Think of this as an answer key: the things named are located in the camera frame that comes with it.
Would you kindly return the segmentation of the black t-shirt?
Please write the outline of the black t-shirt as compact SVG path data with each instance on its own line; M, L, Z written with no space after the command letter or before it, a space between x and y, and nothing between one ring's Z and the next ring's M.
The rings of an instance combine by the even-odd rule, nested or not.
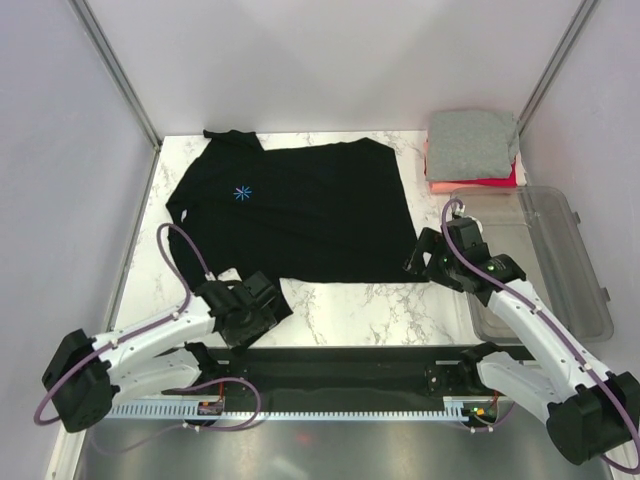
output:
M171 193L170 251L191 288L204 270L272 283L411 283L416 231L392 148L369 138L265 149L256 134L207 134Z

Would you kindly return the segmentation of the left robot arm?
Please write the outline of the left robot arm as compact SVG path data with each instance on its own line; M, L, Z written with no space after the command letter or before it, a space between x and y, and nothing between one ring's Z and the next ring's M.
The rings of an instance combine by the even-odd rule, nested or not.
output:
M202 338L219 335L244 352L278 323L282 295L262 273L208 280L179 305L124 329L67 334L46 368L45 404L69 433L97 424L116 406L169 393L208 393L224 379Z

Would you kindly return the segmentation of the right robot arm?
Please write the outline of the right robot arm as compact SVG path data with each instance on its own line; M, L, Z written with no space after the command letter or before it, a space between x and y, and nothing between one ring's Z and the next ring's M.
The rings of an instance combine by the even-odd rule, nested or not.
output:
M613 373L582 346L544 305L522 268L492 255L472 217L454 216L422 230L406 271L474 296L500 317L537 361L535 372L486 342L464 352L458 381L467 392L486 388L536 417L562 456L580 465L627 442L639 442L639 382Z

